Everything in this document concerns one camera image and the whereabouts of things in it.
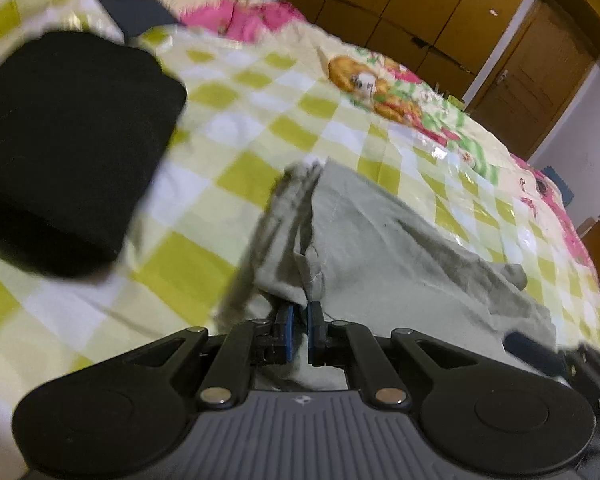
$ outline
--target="cartoon face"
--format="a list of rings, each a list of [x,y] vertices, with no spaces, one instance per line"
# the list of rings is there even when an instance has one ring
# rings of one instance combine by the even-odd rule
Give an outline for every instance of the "cartoon face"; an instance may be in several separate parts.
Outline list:
[[[376,76],[369,72],[360,72],[351,76],[351,82],[356,88],[356,92],[364,97],[370,98],[376,92]]]

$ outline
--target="door handle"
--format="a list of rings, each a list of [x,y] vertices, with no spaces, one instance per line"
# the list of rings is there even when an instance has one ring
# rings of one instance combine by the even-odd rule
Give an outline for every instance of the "door handle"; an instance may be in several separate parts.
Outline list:
[[[496,86],[502,83],[506,79],[507,75],[509,75],[509,70],[507,69],[504,69],[502,72],[500,72],[500,75],[496,79]]]

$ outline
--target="blue mat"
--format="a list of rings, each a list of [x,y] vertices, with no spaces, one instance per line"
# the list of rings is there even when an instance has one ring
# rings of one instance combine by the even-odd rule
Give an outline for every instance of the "blue mat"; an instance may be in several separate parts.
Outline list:
[[[554,184],[558,187],[560,193],[562,194],[562,202],[564,203],[564,206],[567,207],[571,203],[571,200],[573,200],[573,191],[569,189],[567,183],[561,179],[560,175],[558,175],[558,173],[551,166],[547,166],[544,168],[544,170],[542,170],[542,172],[545,176],[554,181]]]

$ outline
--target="wooden wardrobe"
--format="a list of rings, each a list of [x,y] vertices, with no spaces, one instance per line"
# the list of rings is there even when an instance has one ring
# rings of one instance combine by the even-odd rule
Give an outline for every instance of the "wooden wardrobe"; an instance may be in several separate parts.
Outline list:
[[[382,52],[461,98],[522,0],[289,0],[347,43]]]

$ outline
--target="door frame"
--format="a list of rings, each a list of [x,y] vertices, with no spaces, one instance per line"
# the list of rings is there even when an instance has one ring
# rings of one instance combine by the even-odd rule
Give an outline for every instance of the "door frame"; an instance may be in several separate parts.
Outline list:
[[[556,11],[558,14],[560,14],[567,21],[567,24],[570,26],[573,33],[576,34],[581,41],[583,41],[587,50],[589,50],[589,53],[592,55],[591,56],[592,61],[589,64],[589,66],[587,66],[587,68],[584,70],[580,80],[574,85],[573,90],[571,92],[569,92],[569,94],[567,95],[565,100],[562,102],[560,107],[557,109],[556,113],[552,117],[551,121],[549,121],[544,132],[542,132],[542,134],[538,137],[538,140],[536,140],[534,145],[529,149],[529,151],[527,153],[525,153],[524,157],[522,157],[524,160],[528,160],[528,158],[531,155],[533,155],[533,153],[538,148],[538,146],[540,146],[542,141],[551,132],[551,130],[553,129],[555,124],[558,122],[558,120],[560,119],[562,114],[565,112],[565,110],[567,109],[569,104],[571,104],[571,101],[573,101],[573,98],[580,90],[585,79],[589,76],[589,73],[590,73],[593,65],[596,63],[597,58],[600,55],[598,50],[593,46],[589,37],[586,34],[584,34],[584,32],[582,32],[582,30],[580,30],[580,27],[578,27],[578,25],[576,25],[573,18],[565,10],[563,10],[562,7],[560,7],[560,5],[558,5],[558,3],[555,2],[555,0],[535,0],[533,5],[529,9],[529,12],[526,14],[524,20],[522,20],[522,23],[518,27],[518,30],[516,31],[515,35],[513,36],[513,38],[507,45],[507,47],[504,50],[504,52],[502,53],[502,55],[500,56],[500,59],[496,62],[493,69],[487,76],[487,78],[484,80],[482,85],[480,85],[480,89],[475,93],[474,98],[471,99],[471,102],[469,102],[469,104],[466,107],[466,111],[470,115],[471,111],[474,110],[475,108],[477,108],[477,106],[482,102],[485,95],[487,95],[489,88],[491,88],[491,85],[496,81],[496,78],[500,75],[500,73],[504,69],[505,65],[509,62],[509,59],[511,58],[511,56],[513,56],[513,53],[516,51],[516,49],[520,45],[520,42],[525,37],[525,34],[529,30],[529,27],[534,22],[535,18],[538,16],[538,12],[540,11],[542,3],[549,5],[554,11]]]

